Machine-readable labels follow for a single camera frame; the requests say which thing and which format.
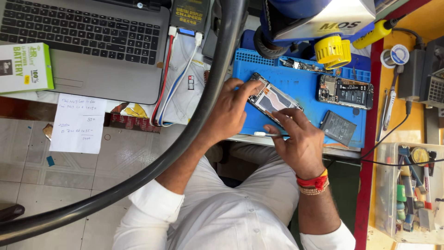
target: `white tiled floor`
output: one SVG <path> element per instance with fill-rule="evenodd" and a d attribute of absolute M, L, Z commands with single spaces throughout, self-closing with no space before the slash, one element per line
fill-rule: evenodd
<path fill-rule="evenodd" d="M 46 124 L 0 119 L 0 209 L 21 204 L 25 217 L 72 204 L 119 184 L 160 155 L 158 134 L 108 127 L 103 135 L 111 139 L 102 139 L 98 155 L 51 152 L 42 131 Z M 48 165 L 48 156 L 55 165 Z M 111 249 L 115 229 L 130 205 L 124 198 L 87 218 L 0 250 Z"/>

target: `white shirt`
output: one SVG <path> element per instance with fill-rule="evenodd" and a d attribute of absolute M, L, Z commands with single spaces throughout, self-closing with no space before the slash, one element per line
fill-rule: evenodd
<path fill-rule="evenodd" d="M 117 228 L 114 250 L 298 249 L 273 211 L 242 193 L 226 192 L 204 200 L 168 236 L 184 195 L 152 180 L 129 198 L 133 205 Z M 329 234 L 301 234 L 301 242 L 306 250 L 355 248 L 355 239 L 343 222 Z"/>

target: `hand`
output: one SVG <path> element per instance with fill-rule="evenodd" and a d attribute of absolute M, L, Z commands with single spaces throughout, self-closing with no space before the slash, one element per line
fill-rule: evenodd
<path fill-rule="evenodd" d="M 276 152 L 304 180 L 319 177 L 325 170 L 322 164 L 324 132 L 313 126 L 300 109 L 283 109 L 273 112 L 288 132 L 286 141 L 281 136 L 272 137 Z M 269 133 L 280 134 L 272 125 L 265 125 Z"/>
<path fill-rule="evenodd" d="M 244 111 L 249 96 L 259 93 L 261 81 L 244 82 L 238 78 L 228 79 L 222 88 L 216 105 L 199 133 L 200 141 L 212 146 L 239 133 L 247 117 Z"/>

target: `blue silicone repair mat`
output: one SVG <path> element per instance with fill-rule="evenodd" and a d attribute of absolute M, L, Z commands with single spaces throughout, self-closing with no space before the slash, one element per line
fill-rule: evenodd
<path fill-rule="evenodd" d="M 295 61 L 315 64 L 322 68 L 323 65 L 317 62 L 293 58 Z M 270 60 L 261 57 L 256 51 L 239 48 L 236 50 L 233 77 L 237 77 L 243 81 L 248 81 L 251 75 L 257 72 L 266 78 L 270 83 L 278 87 L 284 93 L 290 95 L 299 102 L 304 108 L 304 114 L 311 123 L 318 127 L 324 119 L 328 110 L 344 117 L 350 122 L 356 124 L 356 130 L 350 141 L 350 147 L 363 148 L 365 136 L 365 117 L 366 110 L 359 110 L 358 115 L 353 114 L 353 108 L 336 104 L 323 103 L 316 100 L 316 90 L 318 84 L 319 73 L 307 71 L 303 69 L 293 69 L 282 66 L 279 59 Z M 277 126 L 271 119 L 261 113 L 250 103 L 245 106 L 247 119 L 241 134 L 254 134 L 255 131 L 263 131 L 263 125 L 272 124 Z M 325 137 L 325 144 L 337 143 L 335 140 Z"/>

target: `handwritten note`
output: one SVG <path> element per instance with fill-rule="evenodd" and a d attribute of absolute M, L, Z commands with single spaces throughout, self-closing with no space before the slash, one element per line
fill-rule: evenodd
<path fill-rule="evenodd" d="M 49 151 L 99 153 L 104 99 L 60 94 Z"/>

